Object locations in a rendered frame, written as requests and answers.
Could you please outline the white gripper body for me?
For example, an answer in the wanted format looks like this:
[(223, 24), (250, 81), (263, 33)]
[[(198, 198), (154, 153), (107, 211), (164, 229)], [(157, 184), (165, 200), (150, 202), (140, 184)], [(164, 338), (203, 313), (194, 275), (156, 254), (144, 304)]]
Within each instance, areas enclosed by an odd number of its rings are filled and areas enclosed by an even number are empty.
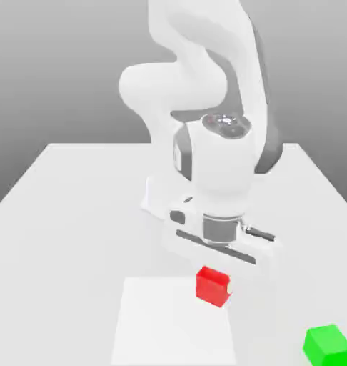
[(268, 241), (237, 231), (238, 240), (224, 245), (206, 244), (195, 235), (179, 229), (176, 223), (165, 223), (162, 244), (193, 266), (207, 266), (231, 277), (275, 277), (283, 243)]

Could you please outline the small red cube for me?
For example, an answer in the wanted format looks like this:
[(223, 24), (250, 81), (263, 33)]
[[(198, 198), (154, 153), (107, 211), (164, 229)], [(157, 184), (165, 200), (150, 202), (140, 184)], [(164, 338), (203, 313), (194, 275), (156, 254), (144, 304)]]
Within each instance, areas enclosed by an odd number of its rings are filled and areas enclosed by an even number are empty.
[(203, 266), (196, 274), (196, 296), (214, 306), (222, 308), (231, 293), (228, 290), (231, 278), (207, 266)]

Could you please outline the small green cube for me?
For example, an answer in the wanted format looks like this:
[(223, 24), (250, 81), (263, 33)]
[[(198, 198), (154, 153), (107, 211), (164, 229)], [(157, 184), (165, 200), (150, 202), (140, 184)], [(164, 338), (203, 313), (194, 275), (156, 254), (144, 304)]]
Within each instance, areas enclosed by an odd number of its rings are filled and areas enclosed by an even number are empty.
[(312, 366), (347, 366), (347, 339), (335, 324), (307, 329), (303, 351)]

